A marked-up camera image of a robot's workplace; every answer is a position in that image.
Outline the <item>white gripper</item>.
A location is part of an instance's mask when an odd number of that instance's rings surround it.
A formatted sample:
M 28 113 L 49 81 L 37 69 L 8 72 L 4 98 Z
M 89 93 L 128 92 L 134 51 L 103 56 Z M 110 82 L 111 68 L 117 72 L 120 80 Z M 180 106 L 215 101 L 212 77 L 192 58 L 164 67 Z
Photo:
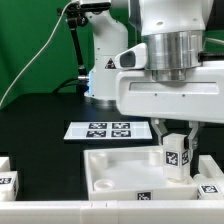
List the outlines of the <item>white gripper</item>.
M 165 119 L 190 121 L 187 144 L 195 150 L 203 122 L 224 123 L 224 61 L 188 70 L 185 81 L 158 82 L 149 70 L 122 71 L 116 78 L 116 104 L 123 115 L 152 118 L 159 144 L 168 133 Z

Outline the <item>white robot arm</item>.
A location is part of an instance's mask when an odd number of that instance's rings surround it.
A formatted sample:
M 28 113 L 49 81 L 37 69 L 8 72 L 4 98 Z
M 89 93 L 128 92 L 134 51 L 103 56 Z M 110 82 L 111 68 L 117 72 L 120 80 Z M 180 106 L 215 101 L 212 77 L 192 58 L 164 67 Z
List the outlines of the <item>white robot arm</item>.
M 197 147 L 202 122 L 224 124 L 224 58 L 204 51 L 214 0 L 128 0 L 142 42 L 115 57 L 120 113 L 149 117 L 160 142 L 166 119 L 186 120 Z

